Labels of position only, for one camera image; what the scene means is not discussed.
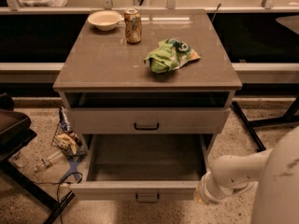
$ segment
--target white bowl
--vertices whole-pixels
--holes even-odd
[[[101,31],[110,31],[121,20],[121,14],[117,11],[97,11],[91,14],[87,21],[95,25]]]

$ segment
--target concrete floor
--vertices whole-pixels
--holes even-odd
[[[249,119],[265,119],[284,114],[293,99],[236,99]],[[32,120],[32,129],[37,138],[21,153],[29,161],[20,171],[35,182],[57,182],[67,171],[66,160],[55,164],[42,173],[35,173],[34,167],[41,158],[56,151],[51,146],[52,138],[59,121],[58,108],[60,99],[17,99],[17,111],[27,114]],[[262,128],[258,130],[267,148],[275,143],[294,125]],[[249,155],[256,146],[248,132],[234,112],[228,118],[222,133],[209,155],[209,162],[225,154]],[[83,161],[78,170],[84,168]],[[56,198],[57,186],[39,185],[53,198]],[[230,199],[218,206],[205,206],[194,201],[159,202],[143,204],[137,202],[115,201],[80,201],[75,197],[62,213],[63,223],[98,224],[98,223],[205,223],[205,224],[247,224],[253,205],[255,190]],[[43,223],[50,211],[35,198],[23,190],[10,177],[0,171],[0,223],[23,224]],[[54,223],[61,223],[57,218]]]

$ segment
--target can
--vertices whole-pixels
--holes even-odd
[[[124,11],[125,37],[129,43],[138,43],[141,41],[142,24],[141,16],[137,9],[129,8]]]

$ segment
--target clear bottle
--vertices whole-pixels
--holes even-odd
[[[61,151],[57,151],[47,158],[43,158],[42,162],[39,163],[35,167],[36,172],[42,172],[45,171],[47,168],[50,168],[53,166],[55,163],[59,162],[60,160],[65,159],[65,155]]]

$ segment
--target green chip bag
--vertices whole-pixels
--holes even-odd
[[[186,43],[176,39],[166,39],[159,42],[159,48],[151,51],[144,61],[149,61],[149,67],[154,73],[164,73],[179,69],[189,61],[201,57]]]

